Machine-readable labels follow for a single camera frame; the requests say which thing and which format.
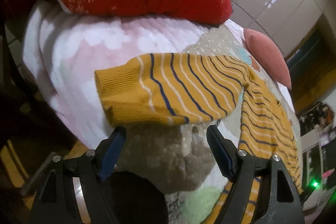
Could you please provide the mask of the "pink fleece bed sheet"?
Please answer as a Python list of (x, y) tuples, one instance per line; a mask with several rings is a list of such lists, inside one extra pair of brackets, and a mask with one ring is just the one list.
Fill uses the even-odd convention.
[(71, 15), (59, 5), (39, 1), (27, 23), (23, 63), (64, 125), (94, 149), (112, 132), (98, 98), (95, 71), (146, 53), (182, 52), (210, 29), (163, 15)]

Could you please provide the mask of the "yellow striped knit sweater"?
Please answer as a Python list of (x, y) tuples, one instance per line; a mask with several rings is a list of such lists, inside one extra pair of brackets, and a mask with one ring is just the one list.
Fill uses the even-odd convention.
[(283, 159), (301, 189), (298, 123), (280, 89), (252, 64), (228, 55), (151, 53), (97, 70), (95, 81), (113, 126), (158, 126), (198, 134), (217, 123), (237, 129), (239, 148)]

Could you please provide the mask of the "pink corduroy pillow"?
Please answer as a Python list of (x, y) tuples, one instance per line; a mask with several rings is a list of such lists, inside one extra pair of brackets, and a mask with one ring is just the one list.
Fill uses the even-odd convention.
[(291, 90), (291, 78), (288, 66), (276, 44), (261, 32), (245, 28), (244, 40), (248, 51), (278, 83)]

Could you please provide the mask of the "patchwork heart quilt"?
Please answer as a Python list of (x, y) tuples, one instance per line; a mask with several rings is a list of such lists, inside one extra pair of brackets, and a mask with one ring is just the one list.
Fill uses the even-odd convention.
[[(186, 48), (187, 53), (228, 54), (249, 64), (279, 100), (301, 148), (299, 121), (288, 88), (274, 82), (248, 52), (243, 28), (229, 20), (210, 30)], [(208, 123), (162, 127), (140, 124), (126, 129), (126, 143), (117, 161), (118, 170), (147, 178), (164, 195), (169, 223), (211, 223), (229, 188), (206, 141)]]

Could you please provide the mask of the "cluttered clothes rack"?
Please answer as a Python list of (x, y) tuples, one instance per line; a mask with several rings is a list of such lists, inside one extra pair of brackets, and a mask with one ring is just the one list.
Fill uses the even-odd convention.
[(330, 105), (318, 102), (301, 116), (299, 116), (301, 136), (317, 130), (329, 132), (334, 127), (335, 112)]

